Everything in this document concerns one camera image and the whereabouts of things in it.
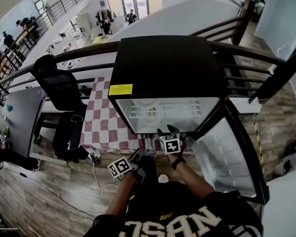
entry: checkered tablecloth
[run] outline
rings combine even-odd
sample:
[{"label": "checkered tablecloth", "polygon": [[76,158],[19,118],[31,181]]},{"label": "checkered tablecloth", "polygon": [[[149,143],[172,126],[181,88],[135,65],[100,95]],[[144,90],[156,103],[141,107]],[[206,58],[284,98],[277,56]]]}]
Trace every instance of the checkered tablecloth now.
[{"label": "checkered tablecloth", "polygon": [[[164,154],[156,134],[132,134],[108,99],[111,75],[96,78],[84,118],[80,143],[101,152],[133,153],[145,147],[148,154]],[[193,139],[184,137],[185,154],[192,152]]]}]

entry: wristband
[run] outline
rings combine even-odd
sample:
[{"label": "wristband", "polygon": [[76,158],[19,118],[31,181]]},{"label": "wristband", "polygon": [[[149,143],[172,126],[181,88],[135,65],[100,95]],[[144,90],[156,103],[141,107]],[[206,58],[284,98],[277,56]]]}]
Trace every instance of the wristband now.
[{"label": "wristband", "polygon": [[186,163],[186,161],[183,159],[183,157],[182,157],[182,156],[179,156],[179,158],[177,158],[177,159],[172,163],[172,168],[173,168],[174,170],[176,170],[178,164],[179,164],[181,161],[183,161],[184,163]]}]

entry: office chair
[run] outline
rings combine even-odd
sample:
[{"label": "office chair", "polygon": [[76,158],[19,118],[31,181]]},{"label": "office chair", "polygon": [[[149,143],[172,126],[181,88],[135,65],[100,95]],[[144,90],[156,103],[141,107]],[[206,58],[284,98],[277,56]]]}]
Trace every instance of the office chair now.
[{"label": "office chair", "polygon": [[68,71],[58,70],[51,54],[40,57],[31,73],[55,108],[65,111],[61,114],[53,139],[55,155],[75,162],[86,159],[88,152],[79,147],[79,143],[87,105],[80,98],[75,77]]}]

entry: mini fridge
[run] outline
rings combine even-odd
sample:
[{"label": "mini fridge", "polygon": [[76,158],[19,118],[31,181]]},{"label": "mini fridge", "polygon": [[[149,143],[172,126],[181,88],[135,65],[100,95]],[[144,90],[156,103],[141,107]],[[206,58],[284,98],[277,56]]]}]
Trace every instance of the mini fridge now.
[{"label": "mini fridge", "polygon": [[257,153],[205,38],[122,39],[108,98],[134,134],[166,133],[172,125],[192,135],[204,178],[216,191],[268,202]]}]

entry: open fridge door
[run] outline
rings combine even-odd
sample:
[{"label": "open fridge door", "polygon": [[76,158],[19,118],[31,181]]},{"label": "open fridge door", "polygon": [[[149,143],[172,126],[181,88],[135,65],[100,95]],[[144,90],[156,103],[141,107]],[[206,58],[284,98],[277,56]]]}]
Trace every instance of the open fridge door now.
[{"label": "open fridge door", "polygon": [[204,178],[217,192],[238,190],[248,201],[269,201],[258,155],[231,101],[218,103],[194,139],[192,148]]}]

